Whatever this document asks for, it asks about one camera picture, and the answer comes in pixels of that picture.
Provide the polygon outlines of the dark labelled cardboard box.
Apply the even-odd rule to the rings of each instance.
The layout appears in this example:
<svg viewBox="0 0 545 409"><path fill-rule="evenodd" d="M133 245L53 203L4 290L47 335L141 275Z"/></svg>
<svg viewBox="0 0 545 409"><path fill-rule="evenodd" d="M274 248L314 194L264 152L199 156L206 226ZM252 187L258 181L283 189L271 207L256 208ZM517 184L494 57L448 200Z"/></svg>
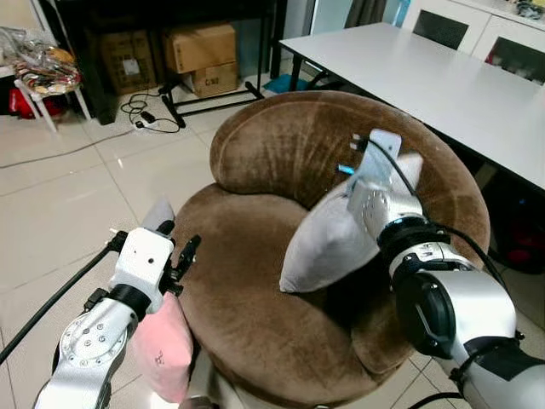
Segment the dark labelled cardboard box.
<svg viewBox="0 0 545 409"><path fill-rule="evenodd" d="M158 86L147 31L108 32L99 37L99 51L117 94L131 94Z"/></svg>

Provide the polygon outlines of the white stool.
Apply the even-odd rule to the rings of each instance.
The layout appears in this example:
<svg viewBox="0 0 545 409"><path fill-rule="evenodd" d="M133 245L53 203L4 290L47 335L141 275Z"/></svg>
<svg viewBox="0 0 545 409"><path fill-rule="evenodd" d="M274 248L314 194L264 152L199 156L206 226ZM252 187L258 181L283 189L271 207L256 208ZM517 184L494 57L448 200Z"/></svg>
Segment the white stool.
<svg viewBox="0 0 545 409"><path fill-rule="evenodd" d="M0 65L0 78L15 77L14 66ZM55 139L60 139L60 134L57 129L57 124L52 119L51 114L48 112L46 105L44 105L44 98L46 96L36 93L34 89L24 85L19 79L15 79L13 82L16 89L20 91L20 94L24 98L24 101L30 105L34 118L40 122L40 124L46 124L48 130L51 132ZM77 97L79 108L81 108L85 119L94 119L92 112L87 107L86 100L83 93L83 85L77 84L72 86L72 94Z"/></svg>

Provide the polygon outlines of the light grey pillow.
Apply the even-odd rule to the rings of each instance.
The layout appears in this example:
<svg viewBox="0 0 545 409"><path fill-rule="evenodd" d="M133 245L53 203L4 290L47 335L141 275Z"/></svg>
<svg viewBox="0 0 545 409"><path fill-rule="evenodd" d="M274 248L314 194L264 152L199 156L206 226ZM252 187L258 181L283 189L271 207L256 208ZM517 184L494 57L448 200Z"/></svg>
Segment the light grey pillow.
<svg viewBox="0 0 545 409"><path fill-rule="evenodd" d="M158 201L141 221L141 228L155 231L156 226L162 221L175 221L175 211L166 196L160 196Z"/></svg>

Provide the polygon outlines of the small red bag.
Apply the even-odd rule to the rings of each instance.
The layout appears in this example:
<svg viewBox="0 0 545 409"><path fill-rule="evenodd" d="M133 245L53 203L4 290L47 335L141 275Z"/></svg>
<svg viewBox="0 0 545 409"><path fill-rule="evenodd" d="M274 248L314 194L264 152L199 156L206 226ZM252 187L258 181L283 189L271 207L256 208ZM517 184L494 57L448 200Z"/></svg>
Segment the small red bag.
<svg viewBox="0 0 545 409"><path fill-rule="evenodd" d="M9 98L7 102L8 113L11 116L19 117L20 119L38 119L37 109L34 106L34 102L28 101L22 90L12 86L9 90Z"/></svg>

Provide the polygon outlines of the white cabinet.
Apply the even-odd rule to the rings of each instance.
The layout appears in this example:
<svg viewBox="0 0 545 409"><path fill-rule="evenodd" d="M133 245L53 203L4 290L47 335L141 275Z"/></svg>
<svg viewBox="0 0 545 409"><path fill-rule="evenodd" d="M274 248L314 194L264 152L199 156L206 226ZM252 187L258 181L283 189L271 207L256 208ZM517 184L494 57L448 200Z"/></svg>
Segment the white cabinet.
<svg viewBox="0 0 545 409"><path fill-rule="evenodd" d="M545 82L545 25L518 15L508 0L410 0L398 27L537 85Z"/></svg>

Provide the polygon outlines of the large brown cardboard box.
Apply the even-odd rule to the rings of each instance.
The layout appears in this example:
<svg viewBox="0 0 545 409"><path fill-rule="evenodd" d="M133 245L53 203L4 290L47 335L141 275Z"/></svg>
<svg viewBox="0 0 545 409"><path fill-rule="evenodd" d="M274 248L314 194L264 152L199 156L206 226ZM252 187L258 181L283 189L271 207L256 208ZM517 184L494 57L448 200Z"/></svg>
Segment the large brown cardboard box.
<svg viewBox="0 0 545 409"><path fill-rule="evenodd" d="M172 28L164 34L163 46L166 66L175 73L237 61L235 31L226 22Z"/></svg>

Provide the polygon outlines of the black metal stand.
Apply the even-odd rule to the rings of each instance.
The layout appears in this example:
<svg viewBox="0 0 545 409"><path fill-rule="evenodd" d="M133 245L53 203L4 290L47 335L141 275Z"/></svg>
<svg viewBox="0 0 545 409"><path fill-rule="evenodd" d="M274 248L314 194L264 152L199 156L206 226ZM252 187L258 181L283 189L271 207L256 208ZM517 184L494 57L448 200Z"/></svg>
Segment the black metal stand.
<svg viewBox="0 0 545 409"><path fill-rule="evenodd" d="M175 91L182 89L183 82L179 78L169 79L165 85L159 87L158 97L172 120L180 129L187 127L186 118L208 112L220 112L227 108L241 107L260 101L265 98L261 90L250 81L243 82L243 89L234 90L208 97L175 98Z"/></svg>

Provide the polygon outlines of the white table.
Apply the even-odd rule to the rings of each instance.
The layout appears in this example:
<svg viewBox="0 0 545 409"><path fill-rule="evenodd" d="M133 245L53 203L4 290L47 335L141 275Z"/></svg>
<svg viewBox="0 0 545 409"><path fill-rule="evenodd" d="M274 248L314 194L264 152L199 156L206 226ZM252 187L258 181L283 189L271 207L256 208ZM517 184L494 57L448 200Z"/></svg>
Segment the white table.
<svg viewBox="0 0 545 409"><path fill-rule="evenodd" d="M386 23L281 46L544 188L544 86Z"/></svg>

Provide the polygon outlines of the teal floor mat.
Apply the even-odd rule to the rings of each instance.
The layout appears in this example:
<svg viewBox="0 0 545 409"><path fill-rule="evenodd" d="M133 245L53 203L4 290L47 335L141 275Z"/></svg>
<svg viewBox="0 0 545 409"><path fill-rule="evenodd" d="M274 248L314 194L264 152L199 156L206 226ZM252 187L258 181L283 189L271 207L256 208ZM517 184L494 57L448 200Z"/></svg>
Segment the teal floor mat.
<svg viewBox="0 0 545 409"><path fill-rule="evenodd" d="M281 74L279 77L269 79L267 83L262 85L265 90L273 93L289 92L292 86L292 77L289 74Z"/></svg>

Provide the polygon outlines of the black desk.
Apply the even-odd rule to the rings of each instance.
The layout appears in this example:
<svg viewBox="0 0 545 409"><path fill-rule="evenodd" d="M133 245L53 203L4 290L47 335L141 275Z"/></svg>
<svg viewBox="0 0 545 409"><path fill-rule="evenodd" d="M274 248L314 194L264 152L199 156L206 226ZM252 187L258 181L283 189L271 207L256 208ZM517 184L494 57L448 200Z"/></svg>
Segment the black desk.
<svg viewBox="0 0 545 409"><path fill-rule="evenodd" d="M90 117L99 124L117 119L119 96L110 84L100 51L108 32L145 30L152 50L163 51L163 32L175 26L237 20L261 21L260 68L280 67L276 42L284 38L288 0L35 0L54 37L77 58Z"/></svg>

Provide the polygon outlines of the pile of snack bags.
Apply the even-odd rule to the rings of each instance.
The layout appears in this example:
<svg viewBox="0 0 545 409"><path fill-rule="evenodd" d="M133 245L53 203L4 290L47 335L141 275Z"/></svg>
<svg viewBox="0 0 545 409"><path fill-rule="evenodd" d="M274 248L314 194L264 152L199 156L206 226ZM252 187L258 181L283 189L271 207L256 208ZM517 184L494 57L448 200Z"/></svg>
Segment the pile of snack bags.
<svg viewBox="0 0 545 409"><path fill-rule="evenodd" d="M0 26L0 66L43 96L73 92L82 82L77 59L40 32Z"/></svg>

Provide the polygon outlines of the flat brown cardboard box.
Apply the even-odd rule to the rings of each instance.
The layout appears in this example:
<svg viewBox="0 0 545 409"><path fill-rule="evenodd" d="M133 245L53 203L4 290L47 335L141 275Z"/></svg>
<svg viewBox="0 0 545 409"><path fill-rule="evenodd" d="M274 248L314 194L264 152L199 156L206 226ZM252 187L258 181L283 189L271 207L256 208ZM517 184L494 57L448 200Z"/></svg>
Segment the flat brown cardboard box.
<svg viewBox="0 0 545 409"><path fill-rule="evenodd" d="M182 82L197 97L206 98L234 92L238 88L238 63L208 66L182 75Z"/></svg>

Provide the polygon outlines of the pink pillow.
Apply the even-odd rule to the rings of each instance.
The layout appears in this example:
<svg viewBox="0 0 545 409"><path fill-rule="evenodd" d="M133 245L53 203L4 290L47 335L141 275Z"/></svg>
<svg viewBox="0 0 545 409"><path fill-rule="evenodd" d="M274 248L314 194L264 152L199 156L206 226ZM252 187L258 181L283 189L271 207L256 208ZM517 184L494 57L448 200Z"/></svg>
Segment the pink pillow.
<svg viewBox="0 0 545 409"><path fill-rule="evenodd" d="M174 293L166 293L161 308L141 320L128 351L141 376L164 401L179 404L187 397L193 338Z"/></svg>

